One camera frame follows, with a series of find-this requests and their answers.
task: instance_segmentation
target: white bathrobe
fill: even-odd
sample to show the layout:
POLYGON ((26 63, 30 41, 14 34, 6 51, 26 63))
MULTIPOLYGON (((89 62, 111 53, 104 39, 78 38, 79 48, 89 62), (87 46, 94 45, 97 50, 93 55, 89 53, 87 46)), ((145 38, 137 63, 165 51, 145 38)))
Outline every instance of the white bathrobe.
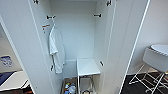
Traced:
POLYGON ((56 73, 62 73, 63 64, 65 64, 65 50, 60 31, 52 28, 49 35, 50 55, 53 55, 56 73))

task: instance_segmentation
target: white shelf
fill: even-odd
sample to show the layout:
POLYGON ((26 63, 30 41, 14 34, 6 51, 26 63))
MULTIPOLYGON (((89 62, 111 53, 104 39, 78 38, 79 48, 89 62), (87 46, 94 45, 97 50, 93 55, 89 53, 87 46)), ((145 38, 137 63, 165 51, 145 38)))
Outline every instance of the white shelf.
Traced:
POLYGON ((23 71, 14 72, 1 86, 0 91, 19 89, 21 88, 28 79, 26 78, 23 71))
POLYGON ((94 59, 77 59, 78 76, 100 74, 94 59))

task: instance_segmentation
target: white wardrobe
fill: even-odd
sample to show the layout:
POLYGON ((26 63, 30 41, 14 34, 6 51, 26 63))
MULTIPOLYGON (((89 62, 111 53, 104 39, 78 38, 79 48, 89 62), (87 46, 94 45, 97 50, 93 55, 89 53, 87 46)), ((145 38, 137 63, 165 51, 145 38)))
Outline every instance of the white wardrobe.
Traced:
POLYGON ((149 1, 111 0, 108 6, 107 1, 0 1, 0 23, 35 94, 59 94, 63 78, 77 76, 80 58, 93 58, 101 71, 93 76, 98 94, 121 92, 149 1), (62 74, 51 69, 48 36, 53 21, 47 16, 56 16, 63 38, 62 74))

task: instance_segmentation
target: floor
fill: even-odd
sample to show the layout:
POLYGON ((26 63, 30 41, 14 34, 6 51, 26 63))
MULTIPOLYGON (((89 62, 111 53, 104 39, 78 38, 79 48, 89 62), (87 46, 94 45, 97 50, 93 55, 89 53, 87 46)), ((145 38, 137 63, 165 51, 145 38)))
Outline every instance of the floor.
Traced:
MULTIPOLYGON (((139 74, 138 77, 142 78, 144 74, 139 74)), ((153 76, 158 76, 158 73, 151 73, 151 75, 153 76)), ((147 89, 144 85, 142 85, 141 83, 134 83, 129 85, 129 81, 132 79, 134 75, 127 75, 124 85, 123 85, 123 89, 121 91, 121 94, 151 94, 151 91, 148 91, 147 93, 145 92, 145 90, 147 89)), ((164 92, 164 94, 168 94, 168 89, 165 88, 160 88, 160 90, 162 92, 164 92)), ((160 93, 158 90, 156 90, 154 92, 154 94, 162 94, 160 93)))

